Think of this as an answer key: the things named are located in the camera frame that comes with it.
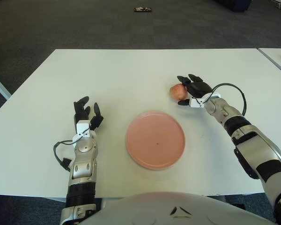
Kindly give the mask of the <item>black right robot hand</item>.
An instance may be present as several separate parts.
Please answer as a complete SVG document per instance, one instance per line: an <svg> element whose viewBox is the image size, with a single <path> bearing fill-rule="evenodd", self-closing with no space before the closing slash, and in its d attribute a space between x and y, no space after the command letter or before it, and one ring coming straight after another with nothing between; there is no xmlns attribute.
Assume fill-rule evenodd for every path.
<svg viewBox="0 0 281 225"><path fill-rule="evenodd" d="M190 106L191 108L204 108L208 100L220 98L221 95L205 83L200 77L189 74L189 77L177 76L177 79L186 88L190 97L179 100L178 105Z"/></svg>

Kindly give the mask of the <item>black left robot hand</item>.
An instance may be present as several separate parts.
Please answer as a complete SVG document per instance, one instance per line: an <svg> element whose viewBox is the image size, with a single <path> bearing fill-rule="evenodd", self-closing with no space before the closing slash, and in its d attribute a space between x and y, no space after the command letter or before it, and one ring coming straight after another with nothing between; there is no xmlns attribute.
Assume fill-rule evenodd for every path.
<svg viewBox="0 0 281 225"><path fill-rule="evenodd" d="M76 131L76 140L79 140L84 137L90 137L90 132L98 128L104 119L101 115L101 111L97 102L95 102L93 105L95 115L91 119L89 119L91 107L85 107L88 101L89 97L86 96L81 98L77 102L74 102L74 123Z"/></svg>

